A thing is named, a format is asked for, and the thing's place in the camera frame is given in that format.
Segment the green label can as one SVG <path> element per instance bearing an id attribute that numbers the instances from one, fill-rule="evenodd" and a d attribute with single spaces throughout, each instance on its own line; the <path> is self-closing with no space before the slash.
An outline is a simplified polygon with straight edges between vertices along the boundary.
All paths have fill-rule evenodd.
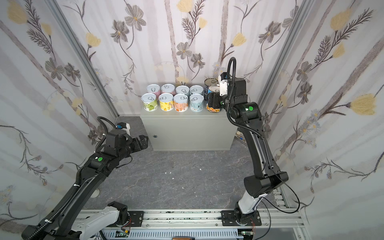
<path id="1" fill-rule="evenodd" d="M 145 111 L 153 112 L 158 108 L 157 96 L 153 93 L 146 93 L 141 97 Z"/>

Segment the yellow label can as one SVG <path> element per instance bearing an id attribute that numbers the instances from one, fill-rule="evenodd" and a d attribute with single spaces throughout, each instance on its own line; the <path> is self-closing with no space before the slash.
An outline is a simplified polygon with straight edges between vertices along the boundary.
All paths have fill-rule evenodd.
<path id="1" fill-rule="evenodd" d="M 159 96 L 160 108 L 164 112 L 174 109 L 174 96 L 170 93 L 163 93 Z"/>

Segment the orange label can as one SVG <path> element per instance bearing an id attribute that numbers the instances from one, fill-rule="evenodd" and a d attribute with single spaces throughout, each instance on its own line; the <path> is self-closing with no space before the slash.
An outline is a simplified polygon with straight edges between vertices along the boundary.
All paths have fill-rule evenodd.
<path id="1" fill-rule="evenodd" d="M 183 113 L 188 110 L 189 97 L 184 94 L 176 94 L 174 96 L 174 108 L 177 112 Z"/>

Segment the teal label can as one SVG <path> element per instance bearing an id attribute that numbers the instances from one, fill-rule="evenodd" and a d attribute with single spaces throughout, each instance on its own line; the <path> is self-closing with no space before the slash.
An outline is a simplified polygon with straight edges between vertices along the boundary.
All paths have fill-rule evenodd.
<path id="1" fill-rule="evenodd" d="M 203 93 L 204 93 L 204 88 L 202 86 L 193 85 L 190 87 L 190 95 L 199 94 L 202 96 Z"/>
<path id="2" fill-rule="evenodd" d="M 183 94 L 190 96 L 190 88 L 188 86 L 180 85 L 176 87 L 176 94 Z"/>
<path id="3" fill-rule="evenodd" d="M 190 104 L 189 108 L 192 112 L 198 113 L 201 112 L 204 108 L 204 97 L 200 94 L 190 95 Z"/>

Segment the teal label can front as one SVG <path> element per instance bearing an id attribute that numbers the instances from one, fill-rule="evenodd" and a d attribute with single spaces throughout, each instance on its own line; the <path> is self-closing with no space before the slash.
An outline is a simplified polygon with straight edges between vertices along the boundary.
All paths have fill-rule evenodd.
<path id="1" fill-rule="evenodd" d="M 198 113 L 201 112 L 204 108 L 204 97 L 200 94 L 190 95 L 190 104 L 189 108 L 192 112 Z"/>

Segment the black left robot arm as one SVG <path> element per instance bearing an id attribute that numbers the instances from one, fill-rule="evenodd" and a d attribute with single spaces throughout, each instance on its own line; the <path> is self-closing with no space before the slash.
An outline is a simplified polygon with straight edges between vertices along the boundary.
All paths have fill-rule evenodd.
<path id="1" fill-rule="evenodd" d="M 97 120 L 105 133 L 95 152 L 78 169 L 74 184 L 61 201 L 38 225 L 27 226 L 22 239 L 86 240 L 85 228 L 73 226 L 85 203 L 113 170 L 122 167 L 121 160 L 148 148 L 149 138 L 145 135 L 131 137 L 127 123 L 120 122 L 108 130 L 106 124 L 110 124 L 110 120 L 104 117 Z"/>

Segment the black label can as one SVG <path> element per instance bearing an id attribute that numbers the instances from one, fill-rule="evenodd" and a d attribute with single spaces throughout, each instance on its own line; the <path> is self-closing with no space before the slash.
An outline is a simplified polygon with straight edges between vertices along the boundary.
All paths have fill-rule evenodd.
<path id="1" fill-rule="evenodd" d="M 218 84 L 217 79 L 213 79 L 213 78 L 205 79 L 204 81 L 205 90 L 208 90 L 211 85 L 216 85 L 216 84 Z"/>

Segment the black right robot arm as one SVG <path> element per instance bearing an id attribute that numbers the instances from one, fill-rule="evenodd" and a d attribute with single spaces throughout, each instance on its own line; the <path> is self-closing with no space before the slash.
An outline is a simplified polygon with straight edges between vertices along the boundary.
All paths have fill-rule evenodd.
<path id="1" fill-rule="evenodd" d="M 289 176 L 281 171 L 267 143 L 266 131 L 257 103 L 250 102 L 245 79 L 236 77 L 236 58 L 229 60 L 227 71 L 218 78 L 218 90 L 207 96 L 207 107 L 226 111 L 229 122 L 243 133 L 253 163 L 253 175 L 244 179 L 246 188 L 235 209 L 222 213 L 224 226 L 255 226 L 260 224 L 257 207 L 266 196 L 281 185 L 286 185 Z"/>

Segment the pink label can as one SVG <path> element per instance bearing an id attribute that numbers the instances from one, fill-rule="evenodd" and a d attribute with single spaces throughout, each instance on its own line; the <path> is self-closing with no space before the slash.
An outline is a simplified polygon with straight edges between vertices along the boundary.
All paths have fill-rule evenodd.
<path id="1" fill-rule="evenodd" d="M 161 86 L 161 93 L 165 94 L 171 94 L 173 96 L 176 95 L 176 87 L 173 84 L 164 84 Z"/>
<path id="2" fill-rule="evenodd" d="M 158 98 L 161 94 L 161 87 L 157 84 L 151 84 L 147 86 L 147 93 L 155 94 Z"/>

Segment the blue corn label can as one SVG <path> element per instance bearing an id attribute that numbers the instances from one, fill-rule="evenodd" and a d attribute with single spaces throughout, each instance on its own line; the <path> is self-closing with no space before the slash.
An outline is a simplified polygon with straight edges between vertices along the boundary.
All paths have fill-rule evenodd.
<path id="1" fill-rule="evenodd" d="M 206 106 L 207 110 L 211 113 L 219 113 L 221 110 L 221 100 L 222 98 L 220 96 L 220 86 L 209 86 Z"/>

